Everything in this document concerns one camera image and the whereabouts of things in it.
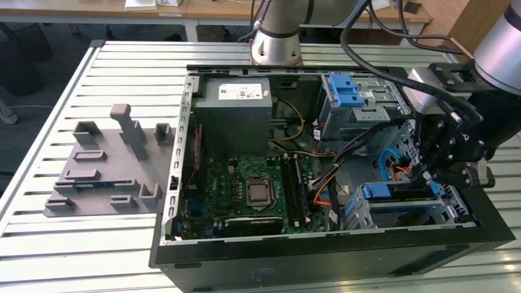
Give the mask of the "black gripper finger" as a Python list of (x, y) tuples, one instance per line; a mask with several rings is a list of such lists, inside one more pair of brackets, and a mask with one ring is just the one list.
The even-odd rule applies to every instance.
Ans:
[(459, 146), (461, 125), (448, 115), (424, 116), (419, 126), (419, 160), (424, 171), (456, 172), (463, 168), (453, 150)]
[(451, 168), (431, 170), (428, 174), (439, 184), (460, 189), (495, 187), (495, 175), (487, 162), (460, 162)]

